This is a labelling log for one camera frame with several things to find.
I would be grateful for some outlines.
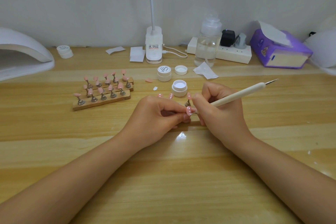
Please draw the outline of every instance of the wooden desk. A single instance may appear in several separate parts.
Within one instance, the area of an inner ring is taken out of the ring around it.
[[[181,78],[192,93],[205,78],[193,72],[194,56],[164,55],[161,65],[186,65],[169,82],[159,65],[130,63],[129,48],[73,48],[53,70],[0,83],[0,202],[118,133],[146,95],[168,96]],[[73,112],[83,76],[127,69],[132,98]],[[241,90],[279,78],[243,99],[253,134],[307,165],[336,178],[336,77],[307,64],[303,69],[264,68],[216,60],[213,80]],[[187,98],[175,98],[185,103]],[[299,223],[242,161],[225,149],[198,118],[169,132],[126,162],[82,209],[73,223]]]

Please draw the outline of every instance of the water bottle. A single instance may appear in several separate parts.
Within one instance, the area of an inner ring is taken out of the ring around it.
[[[195,52],[195,66],[201,65],[204,61],[212,67],[216,61],[216,47],[222,37],[222,23],[215,12],[205,16],[201,34],[197,39]]]

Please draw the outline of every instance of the uv nail lamp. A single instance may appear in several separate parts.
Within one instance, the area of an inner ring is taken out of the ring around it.
[[[52,69],[54,57],[35,39],[0,27],[0,81]]]

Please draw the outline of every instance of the purple tissue box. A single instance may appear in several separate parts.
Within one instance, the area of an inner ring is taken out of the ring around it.
[[[288,31],[282,32],[287,35],[293,47],[276,44],[265,37],[261,29],[257,29],[250,41],[251,48],[265,67],[302,68],[313,51]]]

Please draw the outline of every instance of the paper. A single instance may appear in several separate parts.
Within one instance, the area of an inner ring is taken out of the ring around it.
[[[287,36],[284,32],[276,29],[270,24],[264,23],[262,21],[258,21],[261,27],[261,31],[268,39],[272,40],[277,44],[281,44],[283,46],[292,47],[291,41],[287,39]]]
[[[143,62],[145,57],[146,50],[142,49],[142,46],[140,47],[131,47],[131,52],[129,54],[130,59],[129,61],[134,62]]]
[[[200,66],[196,67],[194,69],[194,72],[197,74],[203,74],[207,79],[214,79],[218,77],[218,75],[215,74],[205,62],[203,62]]]
[[[115,47],[115,48],[112,48],[112,49],[108,49],[106,50],[106,52],[111,55],[112,52],[120,52],[120,51],[123,51],[123,50],[126,50],[125,48],[123,48],[122,46],[119,46],[119,47]]]

